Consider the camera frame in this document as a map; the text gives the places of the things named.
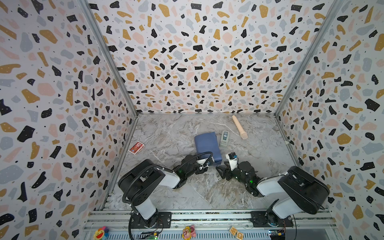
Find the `wooden handle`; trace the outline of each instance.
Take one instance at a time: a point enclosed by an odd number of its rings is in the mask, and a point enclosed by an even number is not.
[[[233,119],[237,129],[239,130],[240,137],[242,139],[247,139],[248,138],[248,134],[244,131],[243,127],[239,123],[239,120],[237,120],[237,117],[235,115],[232,115],[232,119]]]

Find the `mounting plate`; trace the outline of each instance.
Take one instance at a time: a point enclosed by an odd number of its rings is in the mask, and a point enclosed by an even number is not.
[[[132,222],[131,229],[146,228],[145,223],[144,223],[143,219],[140,217],[140,215],[133,214],[132,218],[133,218],[133,222]],[[170,228],[170,222],[172,220],[172,213],[171,212],[159,212],[157,215],[157,219],[161,219],[161,221],[159,221],[159,223],[160,223],[160,225],[158,227],[159,229],[161,229],[161,224],[164,225],[163,228]]]
[[[265,218],[265,211],[252,211],[251,222],[253,223],[253,227],[271,227]],[[288,216],[285,219],[279,219],[278,227],[284,227],[284,222],[286,227],[293,227],[291,216]]]

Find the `speckled wall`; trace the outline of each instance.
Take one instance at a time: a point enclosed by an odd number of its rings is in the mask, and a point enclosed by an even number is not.
[[[0,7],[0,238],[78,239],[131,113],[75,1]]]
[[[275,112],[332,2],[89,0],[139,113]]]
[[[384,237],[384,1],[345,1],[279,120],[348,240]]]

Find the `marble floor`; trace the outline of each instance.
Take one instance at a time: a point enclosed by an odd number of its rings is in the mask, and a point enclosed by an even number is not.
[[[173,168],[186,155],[196,154],[194,136],[215,132],[219,142],[223,130],[230,132],[227,148],[220,147],[223,161],[225,154],[236,152],[239,161],[249,161],[260,177],[277,175],[294,165],[273,116],[237,118],[248,133],[247,140],[241,139],[230,115],[140,115],[131,145],[140,141],[145,147],[137,155],[127,153],[118,179],[145,159]],[[116,184],[104,210],[130,210],[121,201],[122,194]],[[158,186],[150,196],[161,210],[266,209],[277,198],[278,194],[253,197],[236,180],[221,179],[214,167],[191,176],[178,190]]]

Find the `blue cloth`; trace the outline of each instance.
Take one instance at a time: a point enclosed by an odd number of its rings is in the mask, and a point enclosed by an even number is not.
[[[221,157],[220,149],[218,148],[215,132],[203,133],[195,136],[195,145],[197,154],[203,152],[212,152],[214,162],[220,164],[223,158]],[[202,159],[208,158],[209,154],[201,156]]]

